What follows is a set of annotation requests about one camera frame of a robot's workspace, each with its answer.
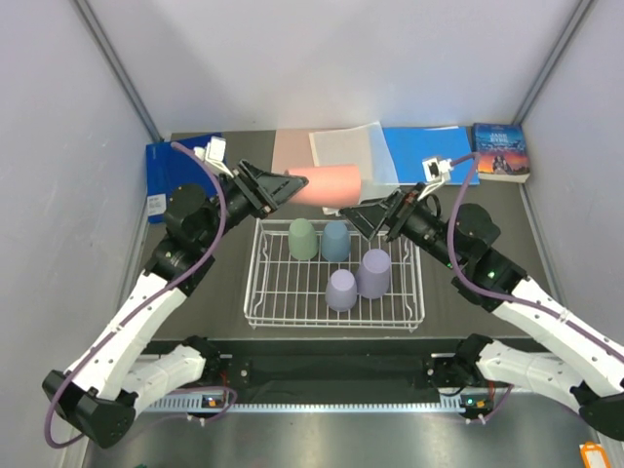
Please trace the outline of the blue cup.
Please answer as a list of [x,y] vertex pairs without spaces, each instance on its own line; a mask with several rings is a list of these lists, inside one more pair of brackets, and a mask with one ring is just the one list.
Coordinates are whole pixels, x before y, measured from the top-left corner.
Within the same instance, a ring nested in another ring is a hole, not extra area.
[[326,224],[321,239],[321,255],[331,262],[342,262],[350,254],[350,234],[347,225],[342,221],[331,221]]

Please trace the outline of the pink cup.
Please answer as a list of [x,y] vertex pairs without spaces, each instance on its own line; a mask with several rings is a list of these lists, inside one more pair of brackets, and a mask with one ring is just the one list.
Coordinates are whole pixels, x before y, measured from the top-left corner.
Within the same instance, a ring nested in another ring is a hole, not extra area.
[[356,205],[360,200],[362,181],[356,165],[291,168],[285,174],[303,176],[308,180],[307,185],[292,197],[295,204],[341,209]]

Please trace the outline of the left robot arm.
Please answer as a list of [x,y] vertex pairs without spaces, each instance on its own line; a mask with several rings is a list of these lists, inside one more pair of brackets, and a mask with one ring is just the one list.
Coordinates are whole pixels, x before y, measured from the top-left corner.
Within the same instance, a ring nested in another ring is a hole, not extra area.
[[101,335],[66,370],[52,370],[42,387],[50,400],[44,438],[57,442],[60,417],[103,449],[116,445],[137,417],[176,389],[211,386],[221,364],[210,343],[184,340],[156,362],[134,364],[165,320],[196,290],[212,265],[221,238],[248,216],[265,218],[307,186],[304,176],[279,175],[241,161],[231,175],[210,175],[213,197],[196,183],[174,190],[164,213],[166,235],[153,251],[128,298]]

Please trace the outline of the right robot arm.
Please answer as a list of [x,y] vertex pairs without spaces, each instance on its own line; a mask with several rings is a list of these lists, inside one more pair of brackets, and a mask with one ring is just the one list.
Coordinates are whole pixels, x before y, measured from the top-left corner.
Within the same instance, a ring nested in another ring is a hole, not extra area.
[[454,355],[464,384],[484,379],[528,389],[575,411],[597,432],[623,438],[623,347],[561,305],[524,268],[493,247],[500,230],[480,205],[455,202],[448,220],[430,209],[427,186],[397,189],[340,210],[364,237],[387,230],[404,237],[450,269],[453,286],[469,302],[528,334],[552,353],[532,357],[501,341],[472,334]]

